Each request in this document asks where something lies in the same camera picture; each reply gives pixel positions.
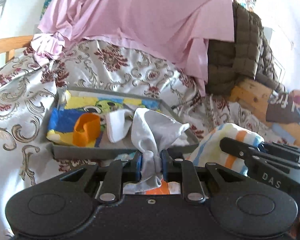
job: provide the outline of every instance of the screw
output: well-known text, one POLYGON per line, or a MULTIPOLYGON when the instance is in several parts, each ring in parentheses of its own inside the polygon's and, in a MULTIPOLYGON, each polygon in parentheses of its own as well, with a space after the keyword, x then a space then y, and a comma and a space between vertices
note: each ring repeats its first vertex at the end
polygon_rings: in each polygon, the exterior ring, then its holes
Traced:
POLYGON ((156 201, 154 199, 149 199, 148 200, 148 204, 155 204, 155 203, 156 203, 156 201))
POLYGON ((188 199, 192 201, 200 201, 203 200, 203 196, 200 193, 189 193, 188 194, 188 199))
POLYGON ((112 194, 112 193, 103 193, 101 196, 100 196, 100 199, 102 201, 113 201, 115 200, 115 195, 112 194))

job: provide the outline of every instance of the orange stripe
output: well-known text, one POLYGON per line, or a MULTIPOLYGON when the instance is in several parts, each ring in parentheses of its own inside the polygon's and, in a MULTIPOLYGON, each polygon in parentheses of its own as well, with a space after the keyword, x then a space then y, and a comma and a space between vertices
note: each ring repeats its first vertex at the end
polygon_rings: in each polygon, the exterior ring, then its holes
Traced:
POLYGON ((170 190, 168 187, 168 183, 164 180, 161 180, 161 187, 147 190, 146 195, 169 195, 170 190))
MULTIPOLYGON (((243 142, 244 137, 246 136, 246 134, 247 134, 247 131, 241 130, 237 133, 237 136, 235 137, 235 139, 239 142, 243 142)), ((231 169, 232 165, 234 164, 236 159, 237 159, 237 157, 229 154, 228 158, 226 160, 226 163, 225 163, 225 167, 228 168, 228 169, 231 169)))

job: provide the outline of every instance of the orange object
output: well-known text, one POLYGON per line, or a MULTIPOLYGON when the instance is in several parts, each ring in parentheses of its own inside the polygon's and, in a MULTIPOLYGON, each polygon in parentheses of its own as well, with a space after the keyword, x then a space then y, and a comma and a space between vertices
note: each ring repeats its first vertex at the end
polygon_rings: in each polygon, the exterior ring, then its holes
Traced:
POLYGON ((79 117, 74 125, 72 143, 85 147, 95 141, 100 135, 100 117, 96 114, 85 113, 79 117))

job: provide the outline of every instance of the pink sheet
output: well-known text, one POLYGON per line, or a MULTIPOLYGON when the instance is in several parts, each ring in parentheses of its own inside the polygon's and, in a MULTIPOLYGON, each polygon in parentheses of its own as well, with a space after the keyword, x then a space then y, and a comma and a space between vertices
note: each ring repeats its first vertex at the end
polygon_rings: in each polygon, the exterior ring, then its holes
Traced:
POLYGON ((232 0, 52 0, 39 29, 59 32, 65 48, 98 38, 167 59, 197 78, 202 96, 208 39, 234 41, 232 0))

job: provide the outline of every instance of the cartoon eye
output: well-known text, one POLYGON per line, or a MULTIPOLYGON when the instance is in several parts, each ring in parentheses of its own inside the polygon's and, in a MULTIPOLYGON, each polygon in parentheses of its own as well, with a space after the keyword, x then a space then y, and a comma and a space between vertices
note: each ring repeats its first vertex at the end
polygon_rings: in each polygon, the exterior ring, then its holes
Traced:
POLYGON ((102 112, 101 109, 97 106, 85 106, 83 110, 88 113, 97 113, 97 114, 101 114, 102 112))

